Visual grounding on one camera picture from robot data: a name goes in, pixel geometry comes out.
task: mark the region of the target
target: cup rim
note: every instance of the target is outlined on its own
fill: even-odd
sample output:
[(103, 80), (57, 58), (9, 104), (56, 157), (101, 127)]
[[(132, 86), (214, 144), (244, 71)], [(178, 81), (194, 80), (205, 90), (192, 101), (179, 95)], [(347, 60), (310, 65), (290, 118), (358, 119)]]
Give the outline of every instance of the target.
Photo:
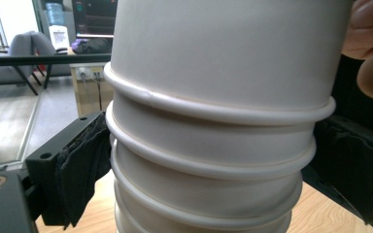
[(261, 180), (275, 179), (293, 174), (304, 168), (314, 157), (316, 143), (314, 137), (306, 150), (298, 154), (292, 160), (274, 164), (262, 164), (260, 166), (238, 167), (224, 166), (193, 161), (165, 153), (148, 145), (125, 133), (118, 126), (112, 114), (113, 103), (107, 109), (106, 121), (111, 133), (135, 154), (161, 166), (182, 171), (195, 176), (224, 180)]
[(115, 220), (117, 222), (117, 228), (119, 229), (119, 233), (126, 233), (126, 229), (124, 228), (121, 220), (122, 214), (126, 217), (129, 221), (129, 224), (132, 224), (132, 227), (136, 228), (140, 233), (149, 233), (141, 224), (139, 224), (133, 215), (129, 212), (129, 210), (124, 205), (122, 198), (119, 196), (118, 191), (118, 182), (117, 180), (114, 181), (114, 193), (116, 196), (116, 204), (115, 204)]
[(104, 67), (105, 79), (119, 93), (138, 103), (163, 111), (241, 125), (292, 125), (315, 122), (329, 117), (335, 110), (335, 100), (328, 98), (320, 108), (311, 110), (264, 110), (238, 108), (204, 102), (190, 101), (157, 91), (149, 90), (115, 74), (108, 62)]
[(130, 180), (126, 178), (126, 176), (123, 174), (120, 167), (118, 166), (116, 158), (114, 156), (111, 159), (111, 163), (113, 165), (112, 168), (119, 184), (117, 185), (117, 188), (118, 186), (121, 186), (122, 189), (126, 191), (128, 195), (135, 199), (135, 201), (139, 202), (145, 208), (153, 210), (154, 212), (162, 216), (165, 216), (177, 222), (207, 229), (247, 230), (254, 227), (262, 226), (264, 224), (268, 224), (269, 222), (275, 221), (277, 219), (281, 219), (286, 215), (290, 215), (291, 210), (298, 201), (299, 195), (301, 194), (302, 190), (302, 183), (300, 183), (300, 185), (298, 185), (295, 188), (295, 191), (288, 198), (288, 200), (290, 201), (286, 202), (285, 205), (282, 205), (278, 208), (278, 210), (274, 210), (274, 212), (270, 213), (269, 215), (245, 218), (200, 216), (172, 208), (170, 206), (167, 206), (161, 202), (152, 199), (150, 196), (143, 193), (139, 188), (137, 188), (133, 183), (131, 183)]

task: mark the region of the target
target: office chair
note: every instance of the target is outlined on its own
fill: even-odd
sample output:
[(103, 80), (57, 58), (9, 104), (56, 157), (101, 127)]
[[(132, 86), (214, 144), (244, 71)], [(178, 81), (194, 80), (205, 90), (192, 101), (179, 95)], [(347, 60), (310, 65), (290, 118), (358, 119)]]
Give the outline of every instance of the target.
[[(56, 50), (53, 47), (51, 40), (42, 32), (32, 32), (31, 38), (35, 49), (40, 55), (66, 55), (67, 48)], [(50, 77), (71, 75), (71, 69), (67, 64), (47, 65), (46, 69), (47, 75), (45, 76), (44, 89), (47, 88)]]
[[(16, 35), (11, 42), (8, 53), (0, 53), (0, 56), (29, 56), (33, 54), (31, 32), (26, 32)], [(0, 66), (0, 84), (26, 83), (33, 93), (38, 95), (38, 92), (28, 80), (29, 76), (32, 75), (38, 85), (41, 85), (40, 81), (33, 73), (33, 67), (33, 65)]]

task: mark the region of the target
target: stacked paper cup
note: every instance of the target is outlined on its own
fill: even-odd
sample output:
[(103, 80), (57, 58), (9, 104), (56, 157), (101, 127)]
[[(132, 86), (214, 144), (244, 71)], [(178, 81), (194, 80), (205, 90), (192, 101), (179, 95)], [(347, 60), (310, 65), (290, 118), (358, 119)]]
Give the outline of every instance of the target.
[(286, 232), (352, 0), (120, 0), (119, 232)]

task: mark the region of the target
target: wooden table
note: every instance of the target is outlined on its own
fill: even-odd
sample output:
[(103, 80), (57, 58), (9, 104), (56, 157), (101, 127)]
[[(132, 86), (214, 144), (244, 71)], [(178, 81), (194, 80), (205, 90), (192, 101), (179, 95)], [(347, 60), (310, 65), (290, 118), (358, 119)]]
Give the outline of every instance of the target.
[[(61, 226), (44, 225), (39, 218), (39, 232), (116, 233), (114, 178), (110, 172), (96, 183), (95, 195), (77, 227), (63, 231)], [(305, 183), (288, 233), (373, 233), (373, 228)]]

